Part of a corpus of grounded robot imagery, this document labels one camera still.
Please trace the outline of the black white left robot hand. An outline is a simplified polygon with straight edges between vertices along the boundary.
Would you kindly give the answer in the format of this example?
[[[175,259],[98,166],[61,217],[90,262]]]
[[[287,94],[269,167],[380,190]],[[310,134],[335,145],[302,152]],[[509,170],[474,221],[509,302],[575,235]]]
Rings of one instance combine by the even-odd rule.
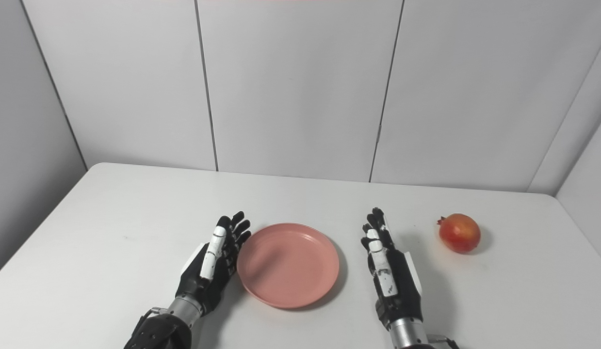
[[[201,317],[218,307],[223,291],[237,269],[241,248],[252,235],[243,211],[221,216],[210,241],[200,244],[182,270],[176,297],[197,304]]]

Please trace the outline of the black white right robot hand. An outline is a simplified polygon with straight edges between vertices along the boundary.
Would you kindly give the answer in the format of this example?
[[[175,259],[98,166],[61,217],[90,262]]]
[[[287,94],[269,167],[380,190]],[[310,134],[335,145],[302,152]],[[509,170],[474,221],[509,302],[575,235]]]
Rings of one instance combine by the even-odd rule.
[[[379,207],[372,208],[363,225],[361,244],[367,252],[370,274],[376,289],[376,313],[385,328],[400,319],[423,321],[422,292],[413,271],[412,258],[395,247]]]

